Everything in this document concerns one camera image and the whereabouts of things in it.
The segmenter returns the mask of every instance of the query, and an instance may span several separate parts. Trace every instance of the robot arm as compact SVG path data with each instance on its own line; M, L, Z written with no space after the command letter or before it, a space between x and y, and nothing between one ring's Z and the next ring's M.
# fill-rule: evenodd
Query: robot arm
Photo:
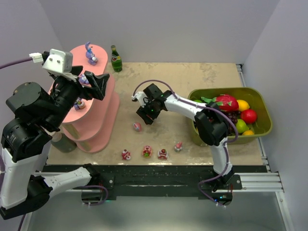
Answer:
M196 123L202 141L210 145L214 171L225 177L224 181L233 175L232 164L227 160L226 155L229 124L215 112L219 110L217 104L196 103L173 94L170 90L162 92L155 84L137 92L132 96L132 100L140 103L137 114L145 124L152 124L161 110L180 113L192 119Z
M35 211L50 197L68 189L85 186L99 174L91 165L55 177L35 177L38 163L44 163L42 149L51 140L45 130L59 131L59 126L78 97L102 100L109 74L95 76L85 71L90 87L77 81L82 66L72 66L73 55L51 49L30 54L33 62L44 62L54 79L50 94L39 84L28 82L17 87L6 104L15 114L2 133L0 156L4 171L0 184L0 214L4 219Z

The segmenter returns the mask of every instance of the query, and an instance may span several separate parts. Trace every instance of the green bottle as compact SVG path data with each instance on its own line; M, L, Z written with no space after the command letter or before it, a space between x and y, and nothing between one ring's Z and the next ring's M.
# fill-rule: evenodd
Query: green bottle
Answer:
M116 51L115 47L116 47L115 45L111 46L111 50L112 50L111 65L115 72L120 72L122 71L122 59L119 53Z

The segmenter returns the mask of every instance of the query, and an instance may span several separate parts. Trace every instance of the bottle label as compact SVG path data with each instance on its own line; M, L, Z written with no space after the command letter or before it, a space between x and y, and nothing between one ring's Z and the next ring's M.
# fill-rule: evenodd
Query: bottle label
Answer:
M120 60L121 59L121 57L120 57L120 55L119 56L116 56L116 55L112 55L111 56L111 60L113 61L113 62L115 62L116 60Z

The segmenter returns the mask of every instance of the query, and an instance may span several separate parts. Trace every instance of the dragon fruit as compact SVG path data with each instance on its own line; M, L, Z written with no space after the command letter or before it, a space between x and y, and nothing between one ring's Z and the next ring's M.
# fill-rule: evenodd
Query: dragon fruit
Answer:
M223 112L233 112L239 110L239 104L236 101L236 98L233 96L222 94L213 99L208 99L201 97L201 100L205 103L215 102L219 106L220 110Z

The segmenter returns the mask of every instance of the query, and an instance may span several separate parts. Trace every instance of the pink tiered stand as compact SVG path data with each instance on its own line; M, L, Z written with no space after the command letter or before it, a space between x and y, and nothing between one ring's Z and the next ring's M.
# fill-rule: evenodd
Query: pink tiered stand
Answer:
M97 45L91 45L91 48L98 58L95 66L88 63L84 45L71 50L73 65L82 65L82 72L87 70L95 75L101 75L108 61L107 53ZM77 146L87 153L99 152L109 142L120 105L119 95L114 92L114 88L115 79L110 75L104 99L102 101L96 99L85 101L85 109L76 111L72 108L62 123L65 135L75 141Z

